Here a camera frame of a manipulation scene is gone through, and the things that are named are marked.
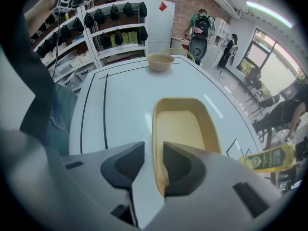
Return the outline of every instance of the brick wall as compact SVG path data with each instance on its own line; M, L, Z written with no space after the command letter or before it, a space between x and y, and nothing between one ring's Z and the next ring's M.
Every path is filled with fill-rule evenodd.
M213 0L167 0L174 2L175 15L173 23L172 36L184 37L184 31L187 28L190 18L198 13L199 9L205 9L212 18L222 18L228 24L231 17L223 11L220 6Z

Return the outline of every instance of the red sticker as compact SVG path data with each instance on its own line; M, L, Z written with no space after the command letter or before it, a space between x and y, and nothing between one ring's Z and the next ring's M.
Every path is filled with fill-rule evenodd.
M160 9L160 11L162 12L162 11L164 11L167 7L168 7L168 6L165 5L164 2L162 2L161 5L160 5L160 7L159 7L159 9Z

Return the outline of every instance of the yellow tray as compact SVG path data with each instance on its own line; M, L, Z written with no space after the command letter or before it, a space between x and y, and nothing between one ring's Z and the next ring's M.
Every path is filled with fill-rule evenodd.
M163 196L165 187L169 185L163 163L164 142L221 153L214 123L204 104L194 98L159 100L154 108L152 137L155 179Z

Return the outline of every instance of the ceiling light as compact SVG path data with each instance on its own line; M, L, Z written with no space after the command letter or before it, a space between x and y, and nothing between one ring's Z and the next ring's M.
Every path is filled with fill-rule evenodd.
M274 12L274 11L268 9L268 8L265 8L265 7L263 7L263 6L259 5L259 4L256 4L256 3L250 2L250 1L247 1L246 3L247 3L247 5L248 5L249 7L252 7L252 8L255 8L255 9L258 9L258 10L261 10L261 11L263 11L263 12L265 12L265 13L268 13L269 15L275 17L276 19L280 20L282 23L284 23L285 25L287 25L288 28L291 28L291 27L293 26L290 22L288 22L288 21L287 21L285 18L283 18L280 14L277 14L276 12Z

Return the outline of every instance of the white refrigerator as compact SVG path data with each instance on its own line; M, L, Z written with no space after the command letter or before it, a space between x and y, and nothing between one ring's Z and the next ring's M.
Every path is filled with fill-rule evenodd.
M162 2L167 8L161 11ZM148 52L162 52L170 48L175 3L166 0L147 0Z

